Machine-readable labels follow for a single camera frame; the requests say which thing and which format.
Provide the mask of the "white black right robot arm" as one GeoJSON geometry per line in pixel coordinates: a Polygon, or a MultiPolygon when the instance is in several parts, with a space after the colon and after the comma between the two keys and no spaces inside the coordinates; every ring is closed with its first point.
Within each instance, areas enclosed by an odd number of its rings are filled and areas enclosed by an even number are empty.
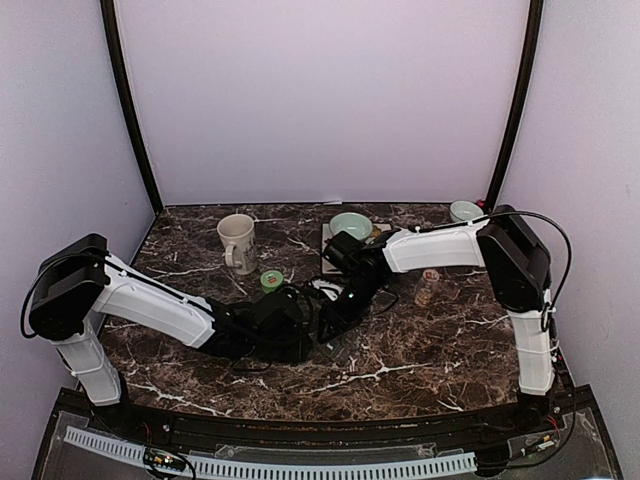
{"type": "Polygon", "coordinates": [[[319,342],[329,342],[359,324],[394,275],[428,269],[480,270],[512,325],[518,387],[528,395],[511,410],[510,424],[521,434],[534,432],[549,416],[549,405],[542,397],[549,394],[556,377],[553,316],[565,283],[552,281],[551,253],[529,225],[531,219],[558,233],[564,231],[542,214],[501,205],[466,221],[388,229],[372,241],[347,230],[334,233],[322,257],[347,282],[320,309],[319,342]]]}

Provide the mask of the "clear pill bottle green label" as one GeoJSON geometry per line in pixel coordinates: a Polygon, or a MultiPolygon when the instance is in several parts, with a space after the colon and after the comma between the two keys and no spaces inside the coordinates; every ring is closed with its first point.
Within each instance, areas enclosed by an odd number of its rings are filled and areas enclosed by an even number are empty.
{"type": "Polygon", "coordinates": [[[427,307],[440,287],[440,274],[435,269],[422,272],[416,285],[414,303],[420,307],[427,307]]]}

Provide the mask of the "green labelled supplement bottle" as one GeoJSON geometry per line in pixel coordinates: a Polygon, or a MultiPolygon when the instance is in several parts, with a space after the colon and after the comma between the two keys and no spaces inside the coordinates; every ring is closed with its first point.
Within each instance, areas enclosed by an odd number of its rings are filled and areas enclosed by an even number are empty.
{"type": "Polygon", "coordinates": [[[275,292],[283,282],[284,276],[278,270],[267,270],[260,276],[261,289],[265,294],[275,292]]]}

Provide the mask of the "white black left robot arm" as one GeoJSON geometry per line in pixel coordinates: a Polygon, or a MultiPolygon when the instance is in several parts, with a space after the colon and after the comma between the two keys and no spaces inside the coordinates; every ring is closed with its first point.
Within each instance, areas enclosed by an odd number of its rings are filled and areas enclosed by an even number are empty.
{"type": "Polygon", "coordinates": [[[89,401],[120,436],[141,427],[140,412],[126,402],[125,382],[111,365],[88,317],[117,316],[168,335],[204,354],[239,360],[296,364],[312,346],[308,315],[295,289],[258,301],[225,304],[188,295],[132,269],[89,234],[46,259],[25,296],[24,337],[50,341],[89,401]]]}

